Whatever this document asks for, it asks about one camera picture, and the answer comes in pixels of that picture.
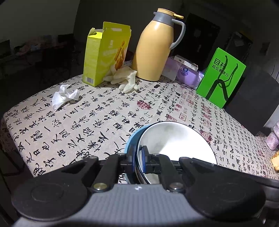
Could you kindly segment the yellow mug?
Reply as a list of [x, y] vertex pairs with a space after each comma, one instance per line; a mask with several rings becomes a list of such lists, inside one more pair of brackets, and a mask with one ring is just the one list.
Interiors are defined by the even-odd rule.
[[277, 151], [271, 158], [272, 165], [276, 171], [279, 171], [279, 151]]

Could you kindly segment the large white bowl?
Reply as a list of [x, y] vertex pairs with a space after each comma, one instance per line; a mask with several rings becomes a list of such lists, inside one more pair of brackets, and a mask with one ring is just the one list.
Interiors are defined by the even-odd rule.
[[136, 175], [142, 184], [158, 184], [156, 174], [143, 172], [143, 152], [146, 146], [150, 154], [166, 155], [171, 161], [181, 157], [196, 158], [208, 163], [217, 163], [213, 149], [194, 129], [178, 122], [158, 122], [136, 133]]

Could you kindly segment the black paper bag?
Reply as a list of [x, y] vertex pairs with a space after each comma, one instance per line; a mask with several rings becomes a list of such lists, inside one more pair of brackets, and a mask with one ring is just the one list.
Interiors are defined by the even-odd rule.
[[225, 110], [252, 135], [264, 132], [264, 125], [278, 106], [278, 82], [260, 66], [244, 70]]

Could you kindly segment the blue bowl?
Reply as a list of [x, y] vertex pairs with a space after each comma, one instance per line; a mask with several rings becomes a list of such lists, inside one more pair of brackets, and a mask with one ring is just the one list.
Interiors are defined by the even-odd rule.
[[[135, 162], [137, 160], [136, 158], [136, 155], [137, 155], [137, 151], [138, 151], [138, 142], [142, 136], [142, 134], [144, 133], [144, 131], [149, 127], [149, 125], [146, 125], [140, 129], [138, 129], [136, 132], [134, 132], [131, 137], [128, 139], [127, 143], [126, 143], [126, 146], [125, 146], [125, 150], [124, 150], [124, 153], [127, 152], [128, 150], [128, 146], [129, 145], [134, 145], [134, 166], [135, 166]], [[131, 174], [124, 174], [125, 175], [125, 179], [126, 179], [126, 182], [128, 184], [136, 184], [136, 182], [133, 182], [134, 181], [134, 178], [133, 178], [133, 174], [136, 174], [137, 172], [133, 172]], [[145, 174], [142, 172], [139, 173], [140, 176], [143, 177], [143, 183], [144, 184], [151, 184], [149, 182], [149, 180], [146, 178]]]

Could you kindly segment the yellow-green snack box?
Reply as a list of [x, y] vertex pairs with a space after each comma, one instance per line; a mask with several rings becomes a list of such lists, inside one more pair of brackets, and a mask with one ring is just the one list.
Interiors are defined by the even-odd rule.
[[86, 42], [83, 82], [96, 87], [103, 78], [113, 75], [124, 63], [131, 28], [112, 22], [103, 22], [102, 29], [91, 28]]

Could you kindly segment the calligraphy tablecloth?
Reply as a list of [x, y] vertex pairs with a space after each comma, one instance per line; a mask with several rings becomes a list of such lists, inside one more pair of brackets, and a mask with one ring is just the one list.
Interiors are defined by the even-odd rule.
[[39, 176], [91, 155], [105, 159], [124, 152], [128, 139], [150, 124], [179, 122], [197, 135], [187, 153], [241, 172], [278, 179], [263, 135], [254, 136], [223, 109], [180, 82], [137, 80], [128, 94], [117, 85], [91, 87], [82, 76], [66, 80], [80, 99], [52, 108], [54, 85], [8, 110], [1, 119], [1, 145], [19, 155]]

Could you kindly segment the white rubber gloves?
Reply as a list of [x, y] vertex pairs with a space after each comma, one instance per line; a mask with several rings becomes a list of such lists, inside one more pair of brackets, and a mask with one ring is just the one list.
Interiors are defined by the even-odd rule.
[[136, 74], [137, 71], [129, 66], [123, 65], [114, 74], [104, 77], [103, 80], [110, 82], [111, 84], [119, 84], [120, 91], [129, 93], [132, 90], [138, 90]]

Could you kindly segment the small white box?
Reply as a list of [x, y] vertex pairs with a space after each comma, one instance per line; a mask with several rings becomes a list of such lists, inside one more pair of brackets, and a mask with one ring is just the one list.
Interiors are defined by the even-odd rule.
[[174, 60], [180, 62], [181, 64], [187, 66], [188, 68], [198, 71], [198, 65], [194, 64], [193, 62], [187, 60], [186, 58], [181, 57], [180, 55], [174, 56]]

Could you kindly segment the purple ceramic vase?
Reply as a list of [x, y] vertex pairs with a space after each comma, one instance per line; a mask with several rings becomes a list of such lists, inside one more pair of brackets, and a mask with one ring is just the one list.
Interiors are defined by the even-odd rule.
[[278, 122], [273, 126], [272, 132], [266, 137], [266, 144], [270, 150], [274, 151], [278, 144]]

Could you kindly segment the purple tissue pack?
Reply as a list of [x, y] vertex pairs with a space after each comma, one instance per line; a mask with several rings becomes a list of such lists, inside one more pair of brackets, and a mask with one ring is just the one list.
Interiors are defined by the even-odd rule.
[[204, 74], [201, 71], [194, 71], [180, 62], [174, 60], [174, 57], [169, 57], [165, 63], [162, 76], [174, 81], [177, 80], [186, 86], [196, 90], [201, 83]]

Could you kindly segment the crumpled white tissue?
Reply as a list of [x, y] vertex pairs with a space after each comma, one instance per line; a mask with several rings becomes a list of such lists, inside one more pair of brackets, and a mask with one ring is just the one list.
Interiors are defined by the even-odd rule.
[[78, 101], [79, 96], [80, 91], [78, 89], [71, 90], [69, 84], [61, 85], [59, 91], [56, 91], [52, 97], [52, 108], [57, 111], [68, 101]]

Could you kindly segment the green paper bag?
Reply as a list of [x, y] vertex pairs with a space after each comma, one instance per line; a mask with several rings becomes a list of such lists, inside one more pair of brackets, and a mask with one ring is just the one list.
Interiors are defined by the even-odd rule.
[[232, 95], [246, 66], [226, 51], [217, 48], [196, 92], [219, 108]]

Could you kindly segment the yellow thermos jug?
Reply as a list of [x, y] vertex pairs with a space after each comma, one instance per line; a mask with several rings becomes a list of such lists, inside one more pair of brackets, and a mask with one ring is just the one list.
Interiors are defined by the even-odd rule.
[[147, 81], [160, 79], [170, 51], [180, 44], [186, 31], [183, 16], [163, 8], [153, 14], [140, 35], [131, 65], [136, 77]]

